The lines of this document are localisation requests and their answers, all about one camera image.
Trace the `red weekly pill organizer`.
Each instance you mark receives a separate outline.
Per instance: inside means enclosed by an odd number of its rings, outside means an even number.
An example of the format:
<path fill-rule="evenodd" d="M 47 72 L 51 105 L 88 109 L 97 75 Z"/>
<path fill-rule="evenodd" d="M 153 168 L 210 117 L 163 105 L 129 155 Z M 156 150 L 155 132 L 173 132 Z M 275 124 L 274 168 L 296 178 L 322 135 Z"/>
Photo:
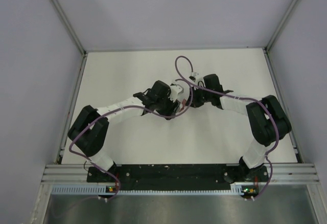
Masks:
<path fill-rule="evenodd" d="M 182 111 L 184 111 L 187 108 L 186 103 L 187 103 L 187 100 L 186 99 L 183 99 L 181 101 L 181 103 L 179 105 L 179 110 L 178 110 L 179 113 L 182 112 Z"/>

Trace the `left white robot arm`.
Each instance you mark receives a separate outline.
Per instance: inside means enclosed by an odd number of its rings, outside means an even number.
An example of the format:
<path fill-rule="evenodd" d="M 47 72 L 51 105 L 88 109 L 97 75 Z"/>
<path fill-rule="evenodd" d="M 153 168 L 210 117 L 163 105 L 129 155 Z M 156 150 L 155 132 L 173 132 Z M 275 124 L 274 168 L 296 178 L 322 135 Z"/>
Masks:
<path fill-rule="evenodd" d="M 169 120 L 181 110 L 184 88 L 176 83 L 167 85 L 158 80 L 144 92 L 133 94 L 114 105 L 94 108 L 87 105 L 78 114 L 68 131 L 68 138 L 76 140 L 75 145 L 99 166 L 98 175 L 104 181 L 114 179 L 116 169 L 114 161 L 105 152 L 104 145 L 110 126 L 127 119 L 143 116 L 150 111 Z"/>

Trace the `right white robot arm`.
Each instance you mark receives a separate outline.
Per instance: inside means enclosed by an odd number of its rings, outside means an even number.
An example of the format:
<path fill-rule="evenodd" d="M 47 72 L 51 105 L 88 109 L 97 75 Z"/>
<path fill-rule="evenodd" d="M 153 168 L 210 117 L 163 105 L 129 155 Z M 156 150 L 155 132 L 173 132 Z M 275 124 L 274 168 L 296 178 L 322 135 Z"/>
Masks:
<path fill-rule="evenodd" d="M 229 183 L 252 180 L 263 166 L 265 156 L 270 151 L 268 147 L 276 140 L 283 139 L 292 130 L 278 99 L 273 95 L 263 97 L 259 102 L 255 102 L 253 98 L 242 99 L 233 91 L 225 91 L 216 74 L 199 77 L 193 72 L 189 80 L 195 84 L 192 88 L 192 107 L 198 108 L 205 103 L 211 103 L 219 109 L 234 111 L 249 119 L 254 139 L 245 154 L 240 157 L 237 168 L 227 170 L 224 178 Z"/>

